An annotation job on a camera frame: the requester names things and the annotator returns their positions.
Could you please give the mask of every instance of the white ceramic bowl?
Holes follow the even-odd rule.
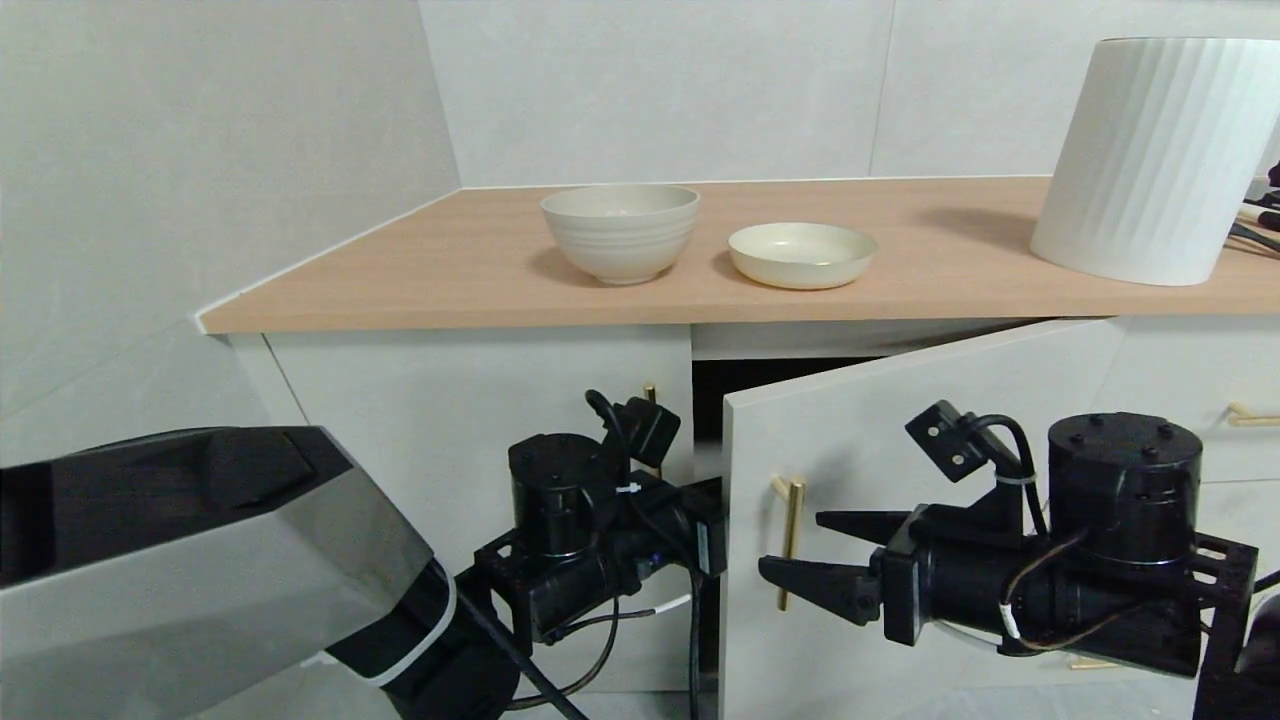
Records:
[[[673,184],[600,184],[543,200],[561,251],[609,284],[653,279],[689,245],[700,197]]]
[[[824,290],[867,272],[879,243],[860,232],[815,223],[771,223],[742,228],[728,238],[740,273],[788,290]]]

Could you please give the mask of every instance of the shallow cream plate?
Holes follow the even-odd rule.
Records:
[[[771,223],[728,238],[733,266],[758,283],[787,290],[824,290],[867,272],[879,243],[860,232],[815,223]]]

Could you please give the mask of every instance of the white cabinet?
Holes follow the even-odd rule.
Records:
[[[269,337],[306,421],[324,425],[454,573],[475,548],[512,527],[507,447],[536,433],[603,437],[582,393],[626,402],[653,383],[658,401],[692,418],[687,325],[425,331]],[[692,477],[686,421],[663,468]],[[689,577],[668,568],[623,610],[666,602]],[[535,659],[561,684],[600,651],[608,624]],[[613,657],[593,689],[685,687],[687,606],[622,623]]]
[[[1280,415],[1280,315],[1132,318],[1092,410],[1161,415],[1204,441],[1206,483],[1280,478],[1280,425],[1231,427],[1229,402]]]
[[[1244,523],[1240,503],[1274,509],[1280,484],[1225,480],[1280,474],[1280,429],[1228,428],[1224,411],[1233,400],[1280,410],[1280,383],[1266,363],[1277,351],[1276,318],[1051,320],[727,396],[723,716],[867,720],[955,688],[1142,676],[1071,670],[1066,653],[1005,659],[936,628],[908,648],[886,641],[878,625],[860,629],[804,601],[778,611],[776,588],[756,571],[760,556],[782,547],[785,509],[769,480],[808,482],[799,557],[865,564],[874,546],[818,528],[814,512],[968,505],[991,488],[989,471],[948,483],[904,432],[937,400],[1018,419],[1041,465],[1046,430],[1060,418],[1158,414],[1206,441],[1202,529],[1271,546],[1265,570],[1274,562],[1267,553],[1280,551],[1280,530],[1256,509],[1257,521]]]
[[[769,479],[808,483],[800,557],[865,564],[874,546],[819,529],[815,511],[968,505],[991,488],[987,473],[947,482],[902,430],[908,420],[940,398],[1002,413],[1042,457],[1043,429],[1088,409],[1124,331],[1120,320],[1048,322],[728,396],[722,715],[873,720],[956,687],[974,651],[942,633],[924,632],[910,648],[804,601],[778,611],[776,588],[756,571],[782,547]]]

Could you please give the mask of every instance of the white cable tie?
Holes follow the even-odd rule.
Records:
[[[663,612],[666,612],[668,610],[675,610],[675,609],[680,607],[681,605],[689,602],[692,598],[694,598],[694,596],[691,596],[689,593],[685,593],[685,594],[677,597],[676,600],[673,600],[671,602],[663,602],[662,605],[654,607],[653,609],[653,614],[654,615],[662,615]]]
[[[447,630],[449,628],[449,624],[453,623],[453,611],[458,605],[458,588],[453,583],[453,575],[451,575],[449,571],[444,569],[443,564],[440,564],[440,570],[444,573],[444,582],[448,583],[449,585],[449,600],[444,605],[444,614],[440,615],[440,619],[435,623],[435,626],[431,628],[431,632],[429,632],[426,637],[424,637],[416,646],[413,646],[413,650],[408,651],[408,655],[401,657],[396,662],[396,665],[392,665],[390,667],[383,670],[380,674],[372,678],[364,678],[364,680],[370,685],[380,688],[387,685],[396,678],[399,678],[401,674],[404,673],[404,670],[408,670],[410,665],[416,662],[419,657],[422,657],[422,653],[426,652],[426,648],[431,647],[431,644],[435,643],[435,641],[440,639],[440,635],[444,634],[444,630]]]
[[[1000,619],[1005,621],[1005,632],[1009,633],[1009,637],[1015,641],[1023,637],[1021,633],[1018,632],[1018,620],[1014,619],[1014,606],[1007,602],[1001,602]]]
[[[1032,473],[1027,478],[1006,478],[1000,473],[996,473],[996,482],[1005,483],[1006,486],[1029,486],[1036,482],[1036,473]]]

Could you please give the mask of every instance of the open cabinet door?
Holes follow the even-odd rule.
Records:
[[[998,657],[936,626],[906,647],[886,641],[878,623],[858,628],[795,597],[780,611],[777,588],[760,578],[756,560],[782,555],[786,507],[771,487],[774,475],[806,482],[795,556],[856,565],[874,546],[818,528],[814,512],[968,505],[991,489],[989,470],[947,482],[904,430],[938,400],[961,413],[1012,416],[1043,464],[1048,427],[1088,411],[1128,323],[1038,323],[727,396],[721,716],[893,717],[963,687],[974,662],[995,664],[978,676],[998,671],[1014,684],[1068,679],[1062,653],[1041,669],[1039,659]],[[1041,495],[1047,497],[1043,480]]]

